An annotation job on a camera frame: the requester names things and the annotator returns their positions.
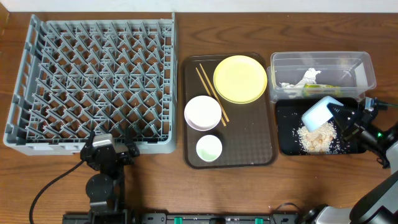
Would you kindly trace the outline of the white paper napkin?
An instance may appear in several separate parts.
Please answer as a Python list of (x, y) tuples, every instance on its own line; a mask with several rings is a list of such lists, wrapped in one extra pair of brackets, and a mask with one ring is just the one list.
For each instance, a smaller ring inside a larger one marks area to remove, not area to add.
[(297, 84), (290, 84), (281, 82), (282, 88), (303, 88), (306, 84), (316, 84), (316, 77), (320, 74), (320, 70), (315, 70), (314, 68), (309, 68), (303, 78)]

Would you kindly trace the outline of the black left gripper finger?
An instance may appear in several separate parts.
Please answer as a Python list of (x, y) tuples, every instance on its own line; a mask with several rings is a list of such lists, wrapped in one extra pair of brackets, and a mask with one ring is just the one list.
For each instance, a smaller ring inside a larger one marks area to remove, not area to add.
[(124, 131), (124, 143), (131, 157), (140, 156), (140, 151), (132, 138), (132, 129), (126, 128)]
[(88, 138), (87, 142), (85, 143), (85, 148), (86, 149), (89, 149), (89, 148), (93, 147), (94, 137), (95, 137), (95, 132), (92, 130), (90, 132), (90, 135), (89, 135), (89, 138)]

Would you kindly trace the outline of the yellow orange snack wrapper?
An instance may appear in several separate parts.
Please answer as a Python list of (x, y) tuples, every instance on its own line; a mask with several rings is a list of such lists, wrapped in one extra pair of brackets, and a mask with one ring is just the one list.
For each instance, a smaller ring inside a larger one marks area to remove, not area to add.
[(315, 97), (315, 96), (341, 96), (341, 88), (333, 85), (324, 84), (305, 84), (302, 90), (302, 96)]

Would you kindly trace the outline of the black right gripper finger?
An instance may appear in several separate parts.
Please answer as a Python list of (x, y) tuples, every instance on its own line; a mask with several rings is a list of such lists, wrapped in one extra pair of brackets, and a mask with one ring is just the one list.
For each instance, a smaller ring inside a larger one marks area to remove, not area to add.
[(343, 138), (344, 142), (347, 142), (351, 138), (355, 137), (359, 131), (360, 131), (359, 126), (350, 126), (346, 129), (344, 129), (342, 132), (342, 138)]
[(357, 108), (334, 103), (329, 103), (326, 107), (343, 133), (355, 133), (358, 130), (356, 125)]

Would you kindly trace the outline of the rice food scraps pile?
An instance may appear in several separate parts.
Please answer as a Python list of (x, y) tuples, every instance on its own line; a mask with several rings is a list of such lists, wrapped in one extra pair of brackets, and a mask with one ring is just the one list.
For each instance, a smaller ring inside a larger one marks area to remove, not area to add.
[(331, 121), (313, 132), (301, 124), (292, 130), (292, 136), (295, 138), (294, 143), (298, 144), (299, 154), (339, 154), (344, 149), (337, 127)]

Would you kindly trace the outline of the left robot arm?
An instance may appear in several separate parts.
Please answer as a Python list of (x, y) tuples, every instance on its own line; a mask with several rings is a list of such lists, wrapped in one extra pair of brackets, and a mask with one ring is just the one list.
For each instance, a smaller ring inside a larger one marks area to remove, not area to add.
[(134, 164), (140, 155), (136, 143), (130, 138), (131, 129), (124, 133), (126, 150), (118, 152), (111, 134), (97, 135), (92, 131), (80, 151), (80, 158), (98, 173), (86, 183), (86, 194), (90, 200), (88, 223), (136, 222), (134, 211), (125, 204), (124, 167)]

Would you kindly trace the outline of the small white cup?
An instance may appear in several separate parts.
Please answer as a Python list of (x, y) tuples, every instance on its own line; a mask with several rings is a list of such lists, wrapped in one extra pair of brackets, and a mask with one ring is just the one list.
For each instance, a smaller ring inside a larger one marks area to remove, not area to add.
[(223, 145), (220, 139), (214, 135), (201, 137), (196, 145), (196, 152), (199, 158), (205, 162), (213, 162), (220, 157)]

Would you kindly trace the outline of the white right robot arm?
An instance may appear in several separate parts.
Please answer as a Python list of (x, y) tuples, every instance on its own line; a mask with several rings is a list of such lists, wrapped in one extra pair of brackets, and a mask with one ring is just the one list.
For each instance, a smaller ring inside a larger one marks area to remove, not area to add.
[(393, 106), (377, 98), (365, 98), (354, 108), (328, 96), (304, 113), (302, 121), (311, 131), (332, 119), (344, 141), (355, 141), (359, 147), (377, 155), (378, 162), (391, 174), (352, 208), (319, 205), (299, 223), (397, 223), (397, 124), (386, 131), (372, 124), (380, 110)]

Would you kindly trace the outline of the light blue bowl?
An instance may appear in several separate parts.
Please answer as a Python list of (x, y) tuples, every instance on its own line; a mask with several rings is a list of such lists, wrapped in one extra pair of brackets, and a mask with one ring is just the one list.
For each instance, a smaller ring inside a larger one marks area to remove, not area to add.
[(343, 106), (338, 100), (330, 96), (325, 96), (302, 115), (302, 123), (309, 132), (316, 131), (333, 117), (332, 113), (327, 108), (330, 103)]

